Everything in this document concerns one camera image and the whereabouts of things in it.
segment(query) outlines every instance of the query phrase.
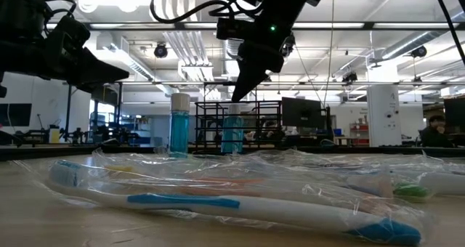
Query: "white toothbrush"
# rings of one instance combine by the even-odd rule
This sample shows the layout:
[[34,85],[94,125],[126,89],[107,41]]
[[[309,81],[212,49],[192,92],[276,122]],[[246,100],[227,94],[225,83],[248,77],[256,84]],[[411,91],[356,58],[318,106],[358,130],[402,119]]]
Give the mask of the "white toothbrush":
[[333,206],[235,195],[103,193],[92,189],[87,179],[88,172],[88,166],[57,161],[49,170],[49,178],[45,184],[64,195],[85,198],[112,207],[142,210],[178,209],[213,216],[255,219],[329,232],[344,232],[377,243],[404,246],[416,246],[421,241],[420,232],[409,225],[386,217]]

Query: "black monitor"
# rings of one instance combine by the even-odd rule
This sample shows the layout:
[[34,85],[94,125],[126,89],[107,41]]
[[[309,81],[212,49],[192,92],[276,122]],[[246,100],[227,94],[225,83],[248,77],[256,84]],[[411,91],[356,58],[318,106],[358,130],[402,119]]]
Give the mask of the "black monitor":
[[0,124],[2,126],[29,126],[32,104],[0,104]]
[[448,128],[465,131],[465,99],[444,99],[445,122]]
[[321,102],[283,97],[283,125],[324,129]]

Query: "clear plastic bag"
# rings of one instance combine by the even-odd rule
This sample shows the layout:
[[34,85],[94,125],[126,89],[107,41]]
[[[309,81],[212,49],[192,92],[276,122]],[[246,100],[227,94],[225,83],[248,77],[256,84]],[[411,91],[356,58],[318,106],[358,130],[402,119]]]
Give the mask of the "clear plastic bag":
[[393,194],[409,201],[426,201],[435,194],[465,195],[465,165],[423,155],[314,155],[296,150],[259,151],[250,156],[270,163],[334,171],[377,174],[389,170]]
[[170,158],[164,153],[96,151],[92,166],[17,163],[57,193],[104,206],[261,228],[285,224],[406,246],[428,235],[431,222],[423,211],[373,194],[392,192],[389,171],[309,168],[267,160],[257,154]]

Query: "blue bottle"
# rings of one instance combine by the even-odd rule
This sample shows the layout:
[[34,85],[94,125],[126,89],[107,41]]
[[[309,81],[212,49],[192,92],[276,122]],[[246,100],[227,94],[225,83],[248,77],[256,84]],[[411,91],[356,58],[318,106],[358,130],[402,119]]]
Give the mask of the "blue bottle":
[[171,96],[171,123],[169,128],[169,150],[171,157],[185,157],[189,139],[189,94]]
[[[230,105],[228,111],[230,115],[239,115],[240,106]],[[243,129],[236,128],[243,127],[243,125],[244,120],[240,116],[228,116],[224,119],[223,138],[221,144],[222,153],[242,153],[244,131]]]

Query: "table surface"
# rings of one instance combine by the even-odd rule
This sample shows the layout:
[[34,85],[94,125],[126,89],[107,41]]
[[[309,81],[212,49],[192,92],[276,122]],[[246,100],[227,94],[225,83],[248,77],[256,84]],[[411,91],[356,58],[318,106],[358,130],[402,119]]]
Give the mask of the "table surface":
[[[64,159],[83,161],[86,156]],[[77,205],[34,184],[23,169],[8,162],[0,162],[0,195],[2,246],[379,246],[288,228],[261,230],[90,203]],[[437,218],[434,233],[423,246],[465,246],[465,198],[436,197],[418,206]]]

